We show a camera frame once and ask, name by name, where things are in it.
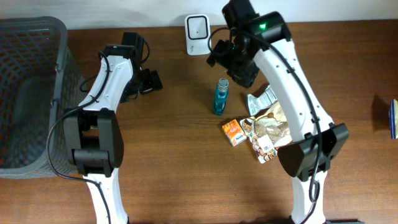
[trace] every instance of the orange box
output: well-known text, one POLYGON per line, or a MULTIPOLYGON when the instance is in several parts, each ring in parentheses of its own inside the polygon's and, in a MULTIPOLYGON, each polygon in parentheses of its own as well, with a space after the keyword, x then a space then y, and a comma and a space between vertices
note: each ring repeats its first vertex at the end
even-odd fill
POLYGON ((233 146, 236 146, 247 138, 236 119, 223 125, 223 131, 233 146))

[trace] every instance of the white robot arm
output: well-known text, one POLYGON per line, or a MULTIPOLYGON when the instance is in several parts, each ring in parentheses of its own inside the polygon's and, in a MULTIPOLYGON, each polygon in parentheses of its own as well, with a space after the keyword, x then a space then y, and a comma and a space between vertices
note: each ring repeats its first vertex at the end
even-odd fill
MULTIPOLYGON (((293 40, 279 40, 273 43, 281 54, 287 59, 291 66, 295 69, 297 76, 306 87, 312 103, 316 105, 315 109, 319 117, 321 131, 330 129, 329 124, 333 124, 330 116, 319 104, 315 97, 307 79, 301 69, 299 60, 297 59, 293 40)), ((287 70, 287 67, 280 61, 280 58, 271 49, 263 51, 260 49, 254 56, 254 62, 266 76, 269 81, 281 107, 285 111, 285 115, 289 124, 290 134, 294 142, 304 140, 307 133, 317 135, 317 130, 312 122, 312 115, 305 97, 294 80, 293 76, 287 70)), ((323 214, 323 183, 325 181, 327 171, 319 172, 315 178, 320 183, 320 195, 314 212, 308 218, 307 223, 324 223, 326 221, 323 214)), ((310 180, 301 181, 298 177, 292 178, 294 207, 292 211, 292 220, 294 223, 301 223, 312 208, 312 202, 309 196, 310 180)))
POLYGON ((130 95, 162 89, 156 71, 141 70, 144 43, 136 33, 125 33, 122 45, 107 46, 96 80, 79 104, 82 109, 63 120, 68 159, 84 179, 90 180, 87 184, 97 224, 107 224, 109 220, 112 224, 129 223, 119 188, 124 143, 115 114, 119 103, 130 95), (93 128, 98 130, 98 136, 83 134, 93 128), (104 199, 94 183, 99 184, 104 199))
POLYGON ((322 224, 323 184, 330 161, 349 136, 348 130, 344 124, 335 126, 319 104, 279 13, 259 16, 249 0, 230 0, 223 15, 230 39, 219 40, 214 50, 210 49, 207 62, 224 66, 227 74, 245 87, 253 84, 259 70, 266 76, 286 115, 294 142, 278 150, 280 163, 293 182, 291 219, 296 224, 322 224))

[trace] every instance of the laundry basket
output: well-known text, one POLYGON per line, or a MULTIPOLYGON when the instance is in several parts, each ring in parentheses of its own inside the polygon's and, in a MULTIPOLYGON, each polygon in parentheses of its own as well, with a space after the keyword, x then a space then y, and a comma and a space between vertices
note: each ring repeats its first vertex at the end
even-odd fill
MULTIPOLYGON (((49 127, 84 98, 83 77, 54 17, 0 20, 0 177, 54 176, 46 161, 49 127)), ((60 172, 71 173, 62 126, 50 143, 60 172)))

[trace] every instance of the blue bottle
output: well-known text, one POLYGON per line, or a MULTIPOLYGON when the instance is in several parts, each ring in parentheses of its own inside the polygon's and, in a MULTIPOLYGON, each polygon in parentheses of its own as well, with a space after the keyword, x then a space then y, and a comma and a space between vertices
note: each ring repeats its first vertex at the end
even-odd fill
POLYGON ((216 97, 214 99, 214 113, 216 115, 223 115, 226 99, 228 98, 229 82, 226 78, 220 78, 216 88, 216 97))

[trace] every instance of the green light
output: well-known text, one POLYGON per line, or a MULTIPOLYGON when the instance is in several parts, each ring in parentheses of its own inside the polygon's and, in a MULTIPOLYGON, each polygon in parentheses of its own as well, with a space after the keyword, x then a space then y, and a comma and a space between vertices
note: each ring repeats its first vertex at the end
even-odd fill
POLYGON ((260 29, 266 29, 267 28, 267 24, 260 24, 260 29))

